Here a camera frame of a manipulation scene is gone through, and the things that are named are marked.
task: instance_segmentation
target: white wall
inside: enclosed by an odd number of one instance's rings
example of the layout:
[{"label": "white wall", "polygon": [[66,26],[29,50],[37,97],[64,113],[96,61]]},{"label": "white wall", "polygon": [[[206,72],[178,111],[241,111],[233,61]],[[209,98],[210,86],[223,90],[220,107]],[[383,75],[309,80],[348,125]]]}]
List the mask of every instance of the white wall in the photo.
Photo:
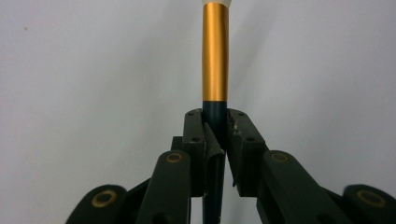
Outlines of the white wall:
[{"label": "white wall", "polygon": [[[234,0],[229,107],[320,185],[396,196],[395,11]],[[0,223],[63,223],[91,189],[148,178],[201,106],[201,36],[198,0],[2,1]],[[227,172],[223,223],[259,223]]]}]

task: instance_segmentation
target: gold cylinder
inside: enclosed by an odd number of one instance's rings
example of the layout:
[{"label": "gold cylinder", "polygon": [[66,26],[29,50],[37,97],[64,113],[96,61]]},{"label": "gold cylinder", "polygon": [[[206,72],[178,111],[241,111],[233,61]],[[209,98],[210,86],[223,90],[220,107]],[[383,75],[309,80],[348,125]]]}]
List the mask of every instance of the gold cylinder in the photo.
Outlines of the gold cylinder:
[{"label": "gold cylinder", "polygon": [[202,47],[203,99],[227,101],[228,8],[219,3],[204,5]]}]

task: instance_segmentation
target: black plastic part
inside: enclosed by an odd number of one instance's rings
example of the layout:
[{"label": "black plastic part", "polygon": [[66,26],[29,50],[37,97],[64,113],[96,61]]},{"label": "black plastic part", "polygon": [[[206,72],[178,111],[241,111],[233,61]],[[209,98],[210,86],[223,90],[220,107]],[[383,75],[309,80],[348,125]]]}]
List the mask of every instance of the black plastic part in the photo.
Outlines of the black plastic part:
[{"label": "black plastic part", "polygon": [[262,178],[285,223],[351,223],[326,191],[290,154],[276,150],[265,152]]},{"label": "black plastic part", "polygon": [[352,185],[346,187],[343,198],[356,223],[396,223],[396,200],[380,189]]},{"label": "black plastic part", "polygon": [[127,214],[125,220],[127,221],[122,223],[134,224],[136,222],[137,214],[139,214],[140,205],[142,204],[143,198],[145,197],[149,181],[150,179],[128,191],[124,206]]},{"label": "black plastic part", "polygon": [[207,123],[204,124],[205,131],[205,162],[209,164],[217,156],[224,156],[225,151],[221,148],[218,139],[213,134],[212,129]]},{"label": "black plastic part", "polygon": [[168,151],[157,161],[137,224],[190,223],[190,156],[184,151]]},{"label": "black plastic part", "polygon": [[125,219],[126,190],[104,185],[91,190],[67,219],[67,224],[116,224]]},{"label": "black plastic part", "polygon": [[204,224],[219,224],[224,183],[225,156],[209,161],[206,175],[206,195],[203,198]]},{"label": "black plastic part", "polygon": [[262,155],[269,149],[244,112],[229,109],[227,126],[227,156],[233,184],[236,184],[239,196],[257,197]]},{"label": "black plastic part", "polygon": [[276,200],[263,179],[260,184],[256,206],[263,224],[285,223],[285,219],[276,204]]},{"label": "black plastic part", "polygon": [[[179,138],[174,138],[172,148],[180,147]],[[205,173],[205,133],[202,121],[202,110],[194,109],[184,116],[181,149],[191,156],[191,195],[204,195]]]}]

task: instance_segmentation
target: cylindrical rod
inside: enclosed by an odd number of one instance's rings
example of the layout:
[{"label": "cylindrical rod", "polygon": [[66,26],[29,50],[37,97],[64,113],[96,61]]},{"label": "cylindrical rod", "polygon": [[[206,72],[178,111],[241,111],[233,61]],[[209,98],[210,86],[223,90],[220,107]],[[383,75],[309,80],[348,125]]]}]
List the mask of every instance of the cylindrical rod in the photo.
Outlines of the cylindrical rod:
[{"label": "cylindrical rod", "polygon": [[[203,31],[203,117],[224,149],[228,87],[228,5],[204,0]],[[204,224],[218,224],[224,180],[225,155],[207,167]]]}]

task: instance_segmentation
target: screw hole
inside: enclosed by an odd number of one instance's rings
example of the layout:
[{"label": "screw hole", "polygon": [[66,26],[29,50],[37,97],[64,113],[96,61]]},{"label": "screw hole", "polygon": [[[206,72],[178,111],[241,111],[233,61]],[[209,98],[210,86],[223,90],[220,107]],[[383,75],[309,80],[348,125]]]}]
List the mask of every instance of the screw hole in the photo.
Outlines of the screw hole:
[{"label": "screw hole", "polygon": [[116,201],[117,194],[112,189],[106,189],[92,198],[92,205],[94,207],[106,207]]},{"label": "screw hole", "polygon": [[375,207],[385,207],[387,201],[381,195],[378,195],[370,190],[361,189],[358,191],[358,197],[365,203]]},{"label": "screw hole", "polygon": [[285,154],[279,152],[271,154],[271,158],[273,159],[273,161],[276,162],[288,162],[289,160],[289,158]]},{"label": "screw hole", "polygon": [[181,158],[182,158],[181,155],[178,153],[171,153],[166,156],[166,160],[172,163],[180,162]]}]

